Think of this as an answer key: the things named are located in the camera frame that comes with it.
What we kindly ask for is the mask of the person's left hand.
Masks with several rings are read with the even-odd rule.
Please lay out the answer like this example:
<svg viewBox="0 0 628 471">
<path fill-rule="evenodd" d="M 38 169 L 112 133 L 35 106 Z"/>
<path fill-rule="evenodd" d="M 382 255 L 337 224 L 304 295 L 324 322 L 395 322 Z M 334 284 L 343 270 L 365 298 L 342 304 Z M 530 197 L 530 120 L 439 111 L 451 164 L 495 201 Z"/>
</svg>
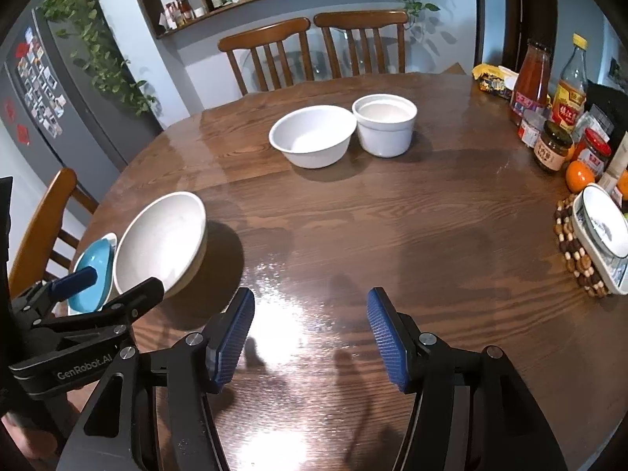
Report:
<svg viewBox="0 0 628 471">
<path fill-rule="evenodd" d="M 40 429 L 18 426 L 8 414 L 2 417 L 2 423 L 22 455 L 31 462 L 38 462 L 55 456 L 57 438 L 52 434 Z"/>
</svg>

